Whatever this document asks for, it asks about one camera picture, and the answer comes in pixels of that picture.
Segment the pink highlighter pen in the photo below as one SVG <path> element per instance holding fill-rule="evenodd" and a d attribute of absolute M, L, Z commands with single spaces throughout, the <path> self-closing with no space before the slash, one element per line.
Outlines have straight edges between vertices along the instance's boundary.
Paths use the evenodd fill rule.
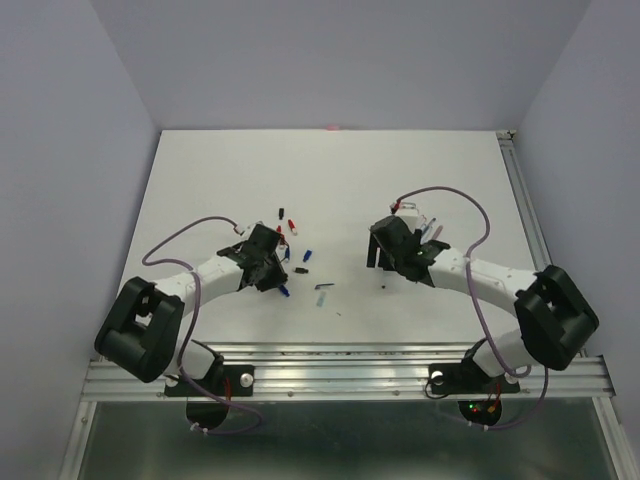
<path fill-rule="evenodd" d="M 444 229 L 444 226 L 443 226 L 443 225 L 439 225 L 439 226 L 436 228 L 436 230 L 434 231 L 434 234 L 433 234 L 433 236 L 432 236 L 432 240 L 437 240 L 437 239 L 439 239 L 439 237 L 440 237 L 440 235 L 441 235 L 441 233 L 442 233 L 443 229 Z"/>

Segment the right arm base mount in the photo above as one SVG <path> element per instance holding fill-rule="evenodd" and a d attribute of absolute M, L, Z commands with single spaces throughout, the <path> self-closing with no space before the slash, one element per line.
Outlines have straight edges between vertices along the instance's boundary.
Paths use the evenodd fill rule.
<path fill-rule="evenodd" d="M 502 373 L 497 377 L 487 376 L 473 361 L 485 340 L 478 341 L 457 362 L 439 362 L 429 365 L 429 376 L 423 387 L 431 400 L 442 400 L 450 396 L 467 395 L 459 400 L 458 408 L 463 419 L 472 425 L 495 427 L 503 411 L 502 395 L 521 391 L 520 383 L 508 381 Z"/>

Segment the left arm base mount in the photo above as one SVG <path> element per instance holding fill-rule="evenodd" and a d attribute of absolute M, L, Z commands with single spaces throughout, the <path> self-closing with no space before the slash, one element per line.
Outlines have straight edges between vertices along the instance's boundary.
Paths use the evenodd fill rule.
<path fill-rule="evenodd" d="M 263 415 L 238 402 L 253 396 L 255 366 L 226 365 L 216 352 L 209 356 L 213 361 L 200 379 L 187 380 L 180 373 L 165 373 L 164 395 L 187 400 L 185 416 L 193 432 L 204 436 L 232 436 L 256 430 L 264 422 Z M 229 430 L 223 424 L 231 419 L 232 413 L 248 414 L 252 421 Z"/>

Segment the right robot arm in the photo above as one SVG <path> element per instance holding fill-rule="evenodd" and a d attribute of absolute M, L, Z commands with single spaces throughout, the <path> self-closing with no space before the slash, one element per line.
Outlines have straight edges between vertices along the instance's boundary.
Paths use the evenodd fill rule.
<path fill-rule="evenodd" d="M 454 370 L 453 378 L 472 390 L 529 366 L 566 369 L 600 325 L 562 268 L 549 265 L 533 272 L 472 259 L 439 240 L 420 242 L 417 232 L 396 215 L 371 226 L 367 265 L 394 271 L 410 282 L 466 294 L 473 307 L 488 303 L 516 319 L 514 330 L 484 336 Z"/>

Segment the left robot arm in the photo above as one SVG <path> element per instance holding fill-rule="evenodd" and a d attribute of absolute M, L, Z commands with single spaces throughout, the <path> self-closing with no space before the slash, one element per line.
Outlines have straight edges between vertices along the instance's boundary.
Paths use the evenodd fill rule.
<path fill-rule="evenodd" d="M 288 276 L 277 255 L 281 234 L 256 224 L 245 239 L 217 251 L 198 266 L 171 277 L 127 280 L 94 341 L 100 355 L 144 383 L 177 375 L 185 338 L 183 319 L 223 295 L 254 287 L 260 292 L 283 286 Z"/>

